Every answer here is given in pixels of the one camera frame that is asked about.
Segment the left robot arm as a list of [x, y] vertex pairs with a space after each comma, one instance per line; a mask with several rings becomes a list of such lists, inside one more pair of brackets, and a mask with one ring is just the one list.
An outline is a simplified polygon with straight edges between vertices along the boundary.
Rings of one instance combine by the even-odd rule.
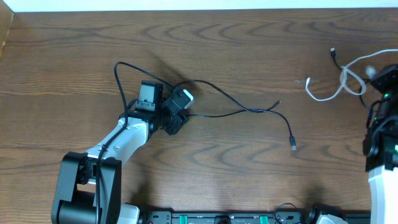
[[177, 134], [188, 121], [182, 111], [194, 102], [175, 87], [163, 98], [163, 85], [141, 83], [139, 97], [125, 102], [116, 127], [86, 152], [62, 159], [53, 201], [52, 223], [142, 223], [139, 207], [121, 201], [122, 169], [158, 130]]

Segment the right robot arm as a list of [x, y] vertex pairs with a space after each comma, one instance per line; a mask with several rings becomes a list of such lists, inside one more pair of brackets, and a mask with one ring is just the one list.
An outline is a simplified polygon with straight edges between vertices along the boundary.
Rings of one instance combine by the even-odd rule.
[[363, 140], [371, 189], [371, 223], [397, 223], [397, 65], [388, 65], [370, 84], [381, 95], [371, 105]]

